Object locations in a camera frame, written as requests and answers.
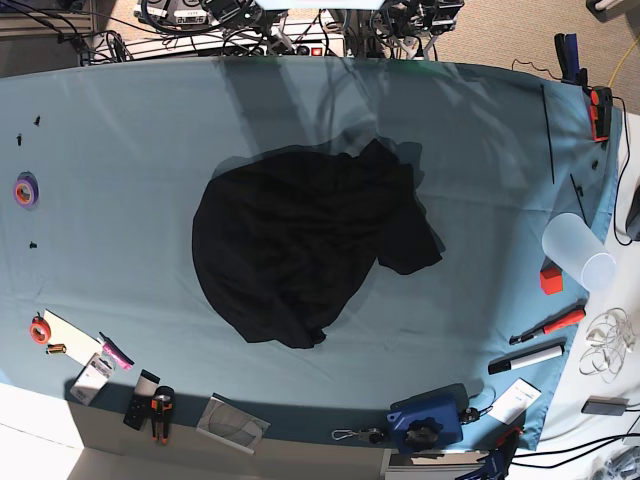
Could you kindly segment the white paper sheet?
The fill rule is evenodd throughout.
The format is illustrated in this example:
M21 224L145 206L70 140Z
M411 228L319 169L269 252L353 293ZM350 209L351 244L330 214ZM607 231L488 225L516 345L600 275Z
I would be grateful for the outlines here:
M63 344L66 355L80 365L86 365L95 354L102 353L102 344L56 314L45 310L43 320L50 330L47 345Z

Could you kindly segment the black t-shirt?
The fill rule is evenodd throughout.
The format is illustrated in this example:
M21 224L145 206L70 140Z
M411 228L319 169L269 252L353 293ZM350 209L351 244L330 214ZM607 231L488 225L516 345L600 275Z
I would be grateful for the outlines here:
M192 259L215 312L249 343L311 349L381 265L410 275L441 247L412 165L379 140L359 154L292 149L211 179Z

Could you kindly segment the clear cd sleeve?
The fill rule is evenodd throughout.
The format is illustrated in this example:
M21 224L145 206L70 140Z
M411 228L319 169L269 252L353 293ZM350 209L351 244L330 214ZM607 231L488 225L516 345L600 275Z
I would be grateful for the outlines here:
M196 431L225 446L254 455L269 427L269 422L211 396L197 422Z

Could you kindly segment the long black rod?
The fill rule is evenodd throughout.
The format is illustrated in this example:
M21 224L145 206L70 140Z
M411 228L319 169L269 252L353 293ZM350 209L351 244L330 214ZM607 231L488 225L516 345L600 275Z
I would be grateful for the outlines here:
M551 139L551 125L550 125L550 121L549 121L549 110L548 110L548 106L547 106L547 99L546 99L546 91L545 91L545 86L544 84L540 84L540 93L541 93L541 99L542 99L542 104L543 104L543 112L544 112L544 118L545 118L545 130L546 130L546 137L547 137L547 145L548 145L548 152L549 152L549 164L550 164L550 172L551 172L551 182L552 185L555 185L555 161L554 161L554 151L553 151L553 144L552 144L552 139Z

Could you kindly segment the short black rod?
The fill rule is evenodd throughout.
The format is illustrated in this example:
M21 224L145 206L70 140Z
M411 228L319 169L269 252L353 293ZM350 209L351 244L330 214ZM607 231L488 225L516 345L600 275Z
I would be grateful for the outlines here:
M578 206L579 206L581 217L582 217L584 223L588 224L587 218L586 218L586 214L585 214L585 210L584 210L584 206L583 206L583 203L582 203L582 198L583 198L582 188L577 185L577 183L575 181L575 178L574 178L574 176L572 174L570 174L569 177L570 177L571 184L572 184L572 187L573 187L576 199L577 199L577 203L578 203Z

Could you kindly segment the pink packaged item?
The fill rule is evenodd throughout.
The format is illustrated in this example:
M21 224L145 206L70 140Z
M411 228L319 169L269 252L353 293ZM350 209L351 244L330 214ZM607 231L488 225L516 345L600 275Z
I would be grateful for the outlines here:
M135 362L130 359L108 336L99 333L102 339L102 350L123 370L129 371L133 368Z

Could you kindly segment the white booklet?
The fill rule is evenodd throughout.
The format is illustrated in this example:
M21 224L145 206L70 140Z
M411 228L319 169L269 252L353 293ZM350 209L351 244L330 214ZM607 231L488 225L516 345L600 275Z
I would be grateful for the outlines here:
M505 424L512 424L541 395L536 387L519 378L491 405L489 416Z

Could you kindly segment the red handled screwdriver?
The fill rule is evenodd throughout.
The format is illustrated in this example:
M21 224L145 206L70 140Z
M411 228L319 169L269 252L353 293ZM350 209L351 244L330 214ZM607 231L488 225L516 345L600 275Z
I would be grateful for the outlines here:
M512 336L509 339L510 345L517 345L529 340L532 340L538 336L548 335L554 331L561 330L568 326L578 324L586 316L586 311L583 307L577 307L566 314L550 320L538 327L535 327L521 335Z

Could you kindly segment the grey phone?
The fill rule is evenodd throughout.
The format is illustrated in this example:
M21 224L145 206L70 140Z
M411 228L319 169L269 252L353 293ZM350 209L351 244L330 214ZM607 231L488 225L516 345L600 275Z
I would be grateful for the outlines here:
M585 401L581 413L598 416L622 416L627 408L627 401L624 399L591 397Z

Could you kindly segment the orange tape roll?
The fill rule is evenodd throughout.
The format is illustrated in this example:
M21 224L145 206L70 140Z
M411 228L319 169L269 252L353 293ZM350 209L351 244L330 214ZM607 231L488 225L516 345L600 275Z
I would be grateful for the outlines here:
M48 322L40 315L33 317L29 333L32 340L39 345L47 345L52 335Z

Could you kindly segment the silver carabiner keyring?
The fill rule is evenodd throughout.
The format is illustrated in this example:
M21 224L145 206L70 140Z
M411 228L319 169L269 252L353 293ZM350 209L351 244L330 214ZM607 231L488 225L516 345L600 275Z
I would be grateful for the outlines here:
M331 432L334 441L342 441L346 439L356 439L361 442L372 445L379 445L387 441L386 433L378 428L368 428L360 430L352 429L336 429Z

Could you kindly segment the red cube block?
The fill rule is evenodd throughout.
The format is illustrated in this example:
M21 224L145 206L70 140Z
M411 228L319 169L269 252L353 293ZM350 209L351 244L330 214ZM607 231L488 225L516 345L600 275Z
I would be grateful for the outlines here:
M540 271L540 287L546 295L563 291L562 271L556 267L548 267Z

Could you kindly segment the battery blister pack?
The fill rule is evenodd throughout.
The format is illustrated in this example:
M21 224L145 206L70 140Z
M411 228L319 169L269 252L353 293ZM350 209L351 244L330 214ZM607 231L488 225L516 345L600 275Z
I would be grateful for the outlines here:
M105 356L94 354L71 386L70 395L88 406L114 373L113 363Z

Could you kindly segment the blue case with knob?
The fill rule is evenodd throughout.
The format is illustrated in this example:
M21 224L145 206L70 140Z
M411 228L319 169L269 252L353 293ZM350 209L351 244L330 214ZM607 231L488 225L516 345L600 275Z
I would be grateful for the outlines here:
M389 437L401 454L456 444L463 439L455 397L430 397L394 407L387 414Z

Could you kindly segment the gold battery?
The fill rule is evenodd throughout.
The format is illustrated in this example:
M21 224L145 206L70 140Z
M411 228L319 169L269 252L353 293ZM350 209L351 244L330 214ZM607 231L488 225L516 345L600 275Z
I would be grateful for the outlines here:
M64 344L48 344L46 346L46 353L48 355L65 354L67 348Z

